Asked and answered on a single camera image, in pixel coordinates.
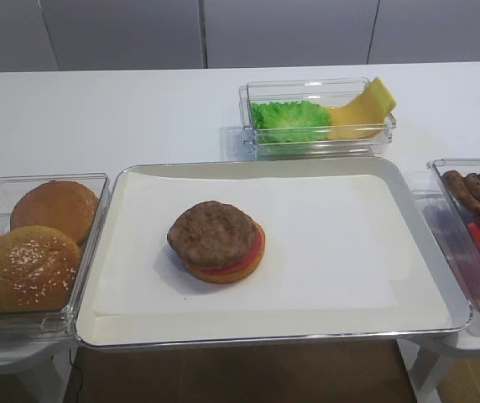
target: cable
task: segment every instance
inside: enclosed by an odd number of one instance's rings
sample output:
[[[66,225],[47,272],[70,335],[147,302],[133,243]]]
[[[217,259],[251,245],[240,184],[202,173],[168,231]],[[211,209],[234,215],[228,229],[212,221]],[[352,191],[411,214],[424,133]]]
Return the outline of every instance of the cable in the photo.
[[[69,363],[70,366],[78,371],[80,374],[80,386],[78,387],[78,391],[76,392],[76,403],[80,403],[80,393],[81,390],[83,389],[83,371],[81,370],[81,367],[79,365],[76,365],[74,361],[72,361],[72,350],[69,349]]]

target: bottom bun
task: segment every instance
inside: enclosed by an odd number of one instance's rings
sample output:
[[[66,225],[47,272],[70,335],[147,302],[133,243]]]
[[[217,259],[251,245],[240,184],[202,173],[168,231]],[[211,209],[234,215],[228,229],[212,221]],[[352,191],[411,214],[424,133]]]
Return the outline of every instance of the bottom bun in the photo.
[[[241,269],[239,271],[234,271],[232,273],[227,273],[226,275],[215,275],[215,274],[208,273],[208,270],[202,270],[197,268],[193,264],[188,264],[184,262],[184,266],[186,270],[188,270],[188,272],[191,275],[194,275],[198,279],[209,282],[209,283],[231,284],[231,283],[240,281],[242,279],[245,279],[258,268],[258,265],[260,264],[260,261],[263,258],[264,250],[266,248],[266,235],[264,233],[264,230],[260,225],[258,224],[256,225],[258,228],[258,232],[260,233],[260,237],[262,238],[261,239],[262,243],[260,246],[260,250],[258,251],[253,261],[244,269]]]

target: burger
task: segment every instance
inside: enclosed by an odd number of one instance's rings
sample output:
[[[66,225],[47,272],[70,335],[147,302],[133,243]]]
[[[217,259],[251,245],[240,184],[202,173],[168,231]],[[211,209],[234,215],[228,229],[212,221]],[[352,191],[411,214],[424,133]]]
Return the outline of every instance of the burger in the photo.
[[[227,284],[258,268],[266,237],[263,228],[235,206],[204,201],[176,219],[167,242],[196,278]]]

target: floor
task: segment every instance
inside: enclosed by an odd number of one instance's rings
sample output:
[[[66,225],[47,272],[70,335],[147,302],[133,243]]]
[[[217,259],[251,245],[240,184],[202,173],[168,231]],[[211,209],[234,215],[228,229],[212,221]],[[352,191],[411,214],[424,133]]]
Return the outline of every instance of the floor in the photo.
[[[123,353],[80,348],[76,367],[65,403],[415,402],[392,341]],[[480,359],[458,361],[438,391],[443,403],[480,403]],[[0,376],[0,403],[30,401],[13,376]]]

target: hamburger bun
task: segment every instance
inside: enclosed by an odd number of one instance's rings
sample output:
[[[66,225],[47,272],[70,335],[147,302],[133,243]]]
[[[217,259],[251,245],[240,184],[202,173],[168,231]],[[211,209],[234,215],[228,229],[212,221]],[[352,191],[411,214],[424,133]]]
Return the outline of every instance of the hamburger bun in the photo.
[[[189,273],[225,284],[257,269],[266,237],[263,228],[235,206],[205,201],[177,218],[167,241]]]
[[[22,227],[0,238],[0,312],[53,311],[66,305],[80,248],[53,228]]]
[[[11,229],[40,225],[59,229],[82,245],[89,235],[98,198],[81,183],[50,181],[27,193],[11,214]]]

